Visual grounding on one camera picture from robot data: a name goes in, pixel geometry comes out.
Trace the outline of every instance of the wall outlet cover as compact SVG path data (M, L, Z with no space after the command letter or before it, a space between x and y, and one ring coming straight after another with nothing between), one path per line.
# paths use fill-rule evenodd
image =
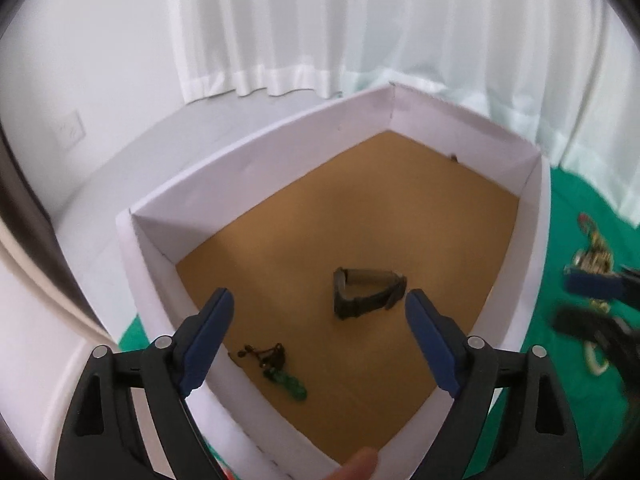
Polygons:
M53 126L53 131L60 148L66 152L84 139L86 135L78 110L74 110L58 120Z

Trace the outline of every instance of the brown box bottom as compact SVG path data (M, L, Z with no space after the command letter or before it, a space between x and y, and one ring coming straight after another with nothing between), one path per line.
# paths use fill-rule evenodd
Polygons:
M254 359L234 359L282 416L344 462L361 446L383 447L435 383L403 302L334 317L334 269L400 272L468 332L502 265L517 208L517 197L498 185L385 132L269 197L177 270L199 308L219 286L234 294L225 338L232 354L245 344L283 343L286 371L308 389L304 402L265 379Z

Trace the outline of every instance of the green tablecloth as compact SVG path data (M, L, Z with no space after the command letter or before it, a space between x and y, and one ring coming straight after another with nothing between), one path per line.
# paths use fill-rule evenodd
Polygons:
M587 244L576 223L578 213L584 211L598 223L613 250L616 266L625 264L640 267L640 232L620 220L580 178L561 170L552 170L551 187L551 222L545 270L523 348L540 344L551 355L574 413L585 468L590 470L607 452L622 427L626 411L626 402L621 393L622 381L613 368L599 378L593 377L584 365L582 345L557 336L549 327L549 320L559 300L575 301L574 297L562 291L561 276L563 267L571 261L575 251ZM631 325L640 326L640 312L622 304L614 304L612 311ZM148 340L140 320L136 318L122 337L120 348L128 351L146 345ZM501 396L488 417L469 466L469 474L484 469L503 406L504 396Z

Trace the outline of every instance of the open cardboard box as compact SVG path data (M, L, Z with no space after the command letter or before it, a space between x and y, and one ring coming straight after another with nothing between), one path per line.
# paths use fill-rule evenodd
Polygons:
M173 333L197 312L176 271L178 262L274 193L386 130L445 156L455 154L460 164L519 197L504 261L471 331L496 348L518 350L544 266L548 163L535 146L500 126L400 85L360 92L274 124L185 170L118 216L127 277L149 338ZM380 450L376 478L409 477L450 404L436 389ZM188 405L204 437L243 480L316 480L336 466L274 409L224 348Z

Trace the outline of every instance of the curtain fold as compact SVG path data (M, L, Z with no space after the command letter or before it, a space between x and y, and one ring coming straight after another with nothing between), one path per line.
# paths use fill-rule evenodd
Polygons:
M640 223L640 56L605 0L168 0L185 102L390 80L538 144Z

